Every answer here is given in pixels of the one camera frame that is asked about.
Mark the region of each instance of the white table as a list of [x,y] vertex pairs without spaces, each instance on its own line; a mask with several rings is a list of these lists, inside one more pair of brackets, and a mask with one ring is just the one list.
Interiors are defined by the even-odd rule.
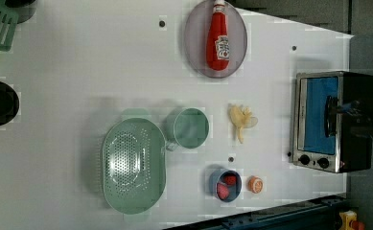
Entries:
[[[21,96],[20,115],[0,127],[0,230],[160,229],[345,193],[345,174],[296,167],[286,153],[296,73],[347,70],[351,36],[240,11],[245,62],[212,80],[189,66],[182,48],[198,2],[39,1],[11,51],[0,54],[0,80]],[[250,106],[259,118],[243,145],[230,104]],[[148,212],[113,210],[98,173],[105,134],[126,107],[145,107],[160,124],[179,105],[205,111],[208,140],[167,153],[166,189]],[[244,186],[223,204],[205,188],[216,166],[237,170],[244,182],[258,175],[265,189],[255,195]]]

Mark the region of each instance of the blue bowl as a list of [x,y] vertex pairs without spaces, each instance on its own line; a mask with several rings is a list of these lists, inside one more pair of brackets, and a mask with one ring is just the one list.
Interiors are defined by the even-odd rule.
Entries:
[[[223,178],[225,175],[228,174],[233,174],[237,177],[236,184],[233,186],[228,186],[224,182],[222,182]],[[230,192],[230,195],[226,199],[220,199],[219,196],[217,195],[217,184],[221,183],[225,186],[227,186],[228,191]],[[241,192],[241,187],[242,187],[242,182],[241,182],[241,177],[240,175],[235,172],[235,171],[230,171],[228,169],[218,169],[215,170],[211,175],[209,179],[209,188],[210,188],[210,193],[213,194],[216,198],[223,202],[231,202],[234,199],[238,197],[238,195]]]

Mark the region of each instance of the gray plate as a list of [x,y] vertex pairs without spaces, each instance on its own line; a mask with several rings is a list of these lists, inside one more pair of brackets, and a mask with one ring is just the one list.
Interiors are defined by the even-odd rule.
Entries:
[[236,9],[225,3],[230,61],[224,70],[211,69],[206,63],[206,42],[213,14],[213,3],[212,0],[201,2],[189,14],[184,32],[184,45],[186,57],[194,69],[210,78],[225,78],[236,72],[243,63],[247,44],[246,29]]

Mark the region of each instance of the ketchup bottle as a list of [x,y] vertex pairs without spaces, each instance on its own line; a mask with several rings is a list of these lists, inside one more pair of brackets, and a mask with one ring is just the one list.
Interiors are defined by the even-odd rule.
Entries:
[[220,71],[227,67],[230,56],[227,28],[225,25],[225,2],[216,0],[207,36],[206,61],[210,68]]

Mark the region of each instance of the green cup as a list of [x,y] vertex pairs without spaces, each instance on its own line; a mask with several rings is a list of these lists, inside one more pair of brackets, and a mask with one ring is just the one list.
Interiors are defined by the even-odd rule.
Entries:
[[204,113],[196,108],[174,110],[166,123],[167,150],[178,146],[194,149],[204,143],[209,134],[209,121]]

